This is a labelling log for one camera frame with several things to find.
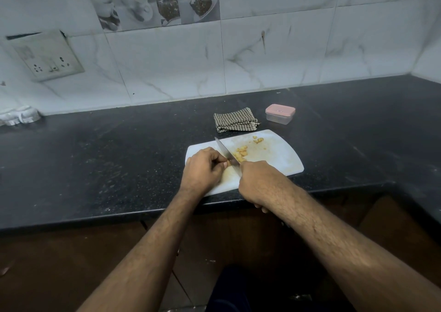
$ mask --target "wall outlet plate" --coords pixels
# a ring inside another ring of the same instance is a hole
[[[9,40],[18,57],[37,81],[49,80],[84,72],[74,52],[60,30]]]

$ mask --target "knife blade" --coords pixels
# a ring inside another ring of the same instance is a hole
[[[231,162],[231,166],[233,167],[236,174],[239,175],[239,177],[242,177],[242,170],[240,169],[240,163],[237,161],[237,159],[234,157],[234,155],[223,145],[223,143],[217,138],[214,137],[216,140],[216,143],[219,146],[220,153],[225,156],[228,160]]]

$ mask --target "right hand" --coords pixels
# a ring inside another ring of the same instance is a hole
[[[240,168],[240,194],[248,202],[269,209],[273,213],[277,208],[283,207],[281,203],[295,192],[296,186],[266,161],[244,161]]]

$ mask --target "plastic container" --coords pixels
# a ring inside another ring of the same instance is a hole
[[[279,124],[288,124],[292,120],[295,108],[291,106],[271,104],[265,110],[266,119]]]

